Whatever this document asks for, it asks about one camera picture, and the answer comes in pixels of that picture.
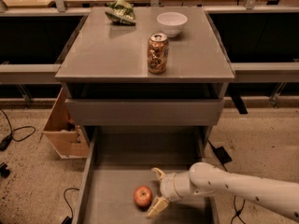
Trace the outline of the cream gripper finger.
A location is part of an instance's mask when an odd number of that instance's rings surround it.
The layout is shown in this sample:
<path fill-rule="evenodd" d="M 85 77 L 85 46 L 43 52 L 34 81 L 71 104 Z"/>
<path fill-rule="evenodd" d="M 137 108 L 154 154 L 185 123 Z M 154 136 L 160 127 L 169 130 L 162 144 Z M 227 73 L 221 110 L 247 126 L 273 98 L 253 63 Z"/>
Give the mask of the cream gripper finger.
<path fill-rule="evenodd" d="M 164 196 L 156 196 L 148 209 L 146 218 L 155 218 L 159 216 L 168 205 L 169 201 Z"/>
<path fill-rule="evenodd" d="M 156 177 L 159 181 L 162 181 L 164 179 L 165 173 L 161 169 L 154 167 L 151 169 L 151 171 L 156 174 Z"/>

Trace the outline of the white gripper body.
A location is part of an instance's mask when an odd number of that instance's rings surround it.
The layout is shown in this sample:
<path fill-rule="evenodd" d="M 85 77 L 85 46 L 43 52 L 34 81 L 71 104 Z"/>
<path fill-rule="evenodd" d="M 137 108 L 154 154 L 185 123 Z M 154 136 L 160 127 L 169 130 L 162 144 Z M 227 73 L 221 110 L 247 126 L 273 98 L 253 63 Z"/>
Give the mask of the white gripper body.
<path fill-rule="evenodd" d="M 161 178 L 160 192 L 169 202 L 176 202 L 195 193 L 196 186 L 188 172 L 170 173 Z"/>

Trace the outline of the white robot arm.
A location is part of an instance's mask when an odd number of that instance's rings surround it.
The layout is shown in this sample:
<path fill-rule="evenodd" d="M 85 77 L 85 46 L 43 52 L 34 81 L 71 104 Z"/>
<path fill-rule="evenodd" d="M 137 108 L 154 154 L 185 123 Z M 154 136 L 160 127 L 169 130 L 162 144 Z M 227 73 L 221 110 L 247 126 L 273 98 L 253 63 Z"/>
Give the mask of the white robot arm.
<path fill-rule="evenodd" d="M 208 196 L 226 190 L 293 221 L 299 221 L 299 184 L 252 175 L 229 173 L 205 162 L 194 163 L 188 171 L 166 174 L 152 168 L 160 184 L 147 218 L 159 216 L 172 202 L 185 197 Z"/>

